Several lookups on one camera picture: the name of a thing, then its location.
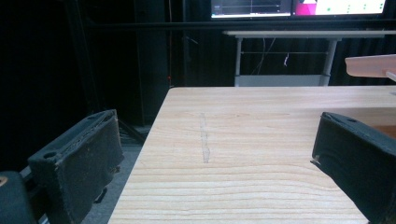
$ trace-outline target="dark background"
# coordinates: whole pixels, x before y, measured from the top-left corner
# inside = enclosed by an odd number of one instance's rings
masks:
[[[383,16],[367,20],[394,20],[395,5],[396,1],[388,1]],[[120,118],[130,124],[145,125],[155,119],[169,88],[233,86],[236,40],[222,34],[229,29],[228,21],[224,27],[221,23],[211,26],[215,21],[210,21],[209,0],[85,0],[81,6],[87,24],[140,25],[86,30],[100,108],[87,104],[64,2],[0,3],[0,171],[23,169],[30,155],[98,110],[116,108]],[[281,19],[281,23],[268,19],[260,29],[335,29],[339,28],[335,24],[345,19],[302,18],[297,20],[303,22],[299,27],[288,26],[294,22],[291,19]],[[347,19],[348,29],[381,28],[381,23],[370,27],[371,23],[362,24],[361,18]],[[320,20],[334,23],[323,25]],[[184,22],[187,28],[166,28],[165,22]],[[252,29],[248,21],[238,22],[232,29]],[[157,28],[148,28],[157,23]],[[189,28],[197,23],[200,28]],[[267,47],[272,43],[272,39],[265,41]],[[262,40],[245,40],[243,48],[259,51]],[[271,51],[326,49],[326,40],[278,39]],[[395,52],[395,36],[340,41],[330,85],[394,84],[385,78],[350,77],[344,59]],[[261,55],[244,56],[242,74],[250,74],[260,59]],[[320,74],[324,64],[324,55],[290,56],[287,67],[283,66],[284,59],[285,55],[268,54],[260,74]]]

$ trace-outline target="computer screen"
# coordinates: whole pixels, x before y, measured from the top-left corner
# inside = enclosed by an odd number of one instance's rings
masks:
[[[292,0],[212,0],[212,19],[288,17]]]
[[[293,15],[381,14],[386,0],[294,0]]]

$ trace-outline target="wooden plank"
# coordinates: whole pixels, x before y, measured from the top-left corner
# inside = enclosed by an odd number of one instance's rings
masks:
[[[367,223],[312,149],[323,111],[394,127],[394,92],[172,89],[110,223]]]
[[[353,77],[387,77],[396,72],[396,54],[346,58],[346,72]]]

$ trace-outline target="pencil mark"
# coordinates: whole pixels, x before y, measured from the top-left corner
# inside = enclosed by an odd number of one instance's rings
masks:
[[[202,153],[204,155],[204,163],[209,163],[210,149],[207,146],[205,113],[201,113],[201,143],[202,143]]]

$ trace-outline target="screw hole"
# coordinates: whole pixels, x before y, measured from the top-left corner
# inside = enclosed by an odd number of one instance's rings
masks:
[[[49,152],[44,155],[44,159],[49,159],[54,156],[56,156],[56,152]]]

